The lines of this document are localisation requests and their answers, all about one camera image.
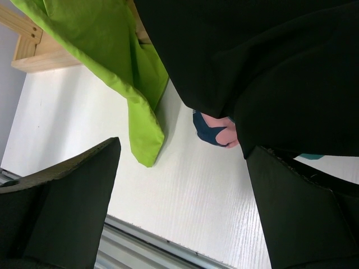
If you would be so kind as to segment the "lime green shorts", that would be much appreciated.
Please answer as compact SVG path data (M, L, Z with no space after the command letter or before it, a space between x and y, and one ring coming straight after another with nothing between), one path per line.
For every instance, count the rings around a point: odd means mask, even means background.
M155 48L140 44L136 21L126 1L14 1L72 56L128 105L133 156L155 164L164 133L155 109L169 76Z

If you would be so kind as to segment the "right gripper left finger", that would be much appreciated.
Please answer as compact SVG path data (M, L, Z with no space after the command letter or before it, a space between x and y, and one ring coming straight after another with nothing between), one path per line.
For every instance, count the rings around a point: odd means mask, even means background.
M121 144L109 138L1 185L2 268L93 268Z

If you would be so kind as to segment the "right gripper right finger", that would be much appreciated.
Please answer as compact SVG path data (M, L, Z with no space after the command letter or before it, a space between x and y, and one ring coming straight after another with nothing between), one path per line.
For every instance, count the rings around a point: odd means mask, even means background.
M283 153L246 160L272 268L357 268L358 185Z

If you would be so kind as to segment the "dark teal shorts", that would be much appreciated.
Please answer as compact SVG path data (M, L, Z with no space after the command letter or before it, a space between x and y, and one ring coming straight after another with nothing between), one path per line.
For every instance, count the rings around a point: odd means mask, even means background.
M322 157L324 157L324 155L317 155L317 154L300 154L299 157L307 159L307 160L319 160Z

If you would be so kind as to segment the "black shorts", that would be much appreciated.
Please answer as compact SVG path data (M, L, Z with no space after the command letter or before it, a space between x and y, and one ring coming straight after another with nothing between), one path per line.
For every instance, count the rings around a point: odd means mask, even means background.
M358 155L357 1L136 1L180 98L256 146Z

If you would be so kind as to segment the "pink patterned shorts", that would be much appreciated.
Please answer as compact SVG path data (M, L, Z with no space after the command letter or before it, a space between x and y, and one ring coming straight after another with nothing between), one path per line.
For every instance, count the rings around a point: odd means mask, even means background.
M192 122L204 142L227 149L239 145L235 123L228 117L217 119L194 110Z

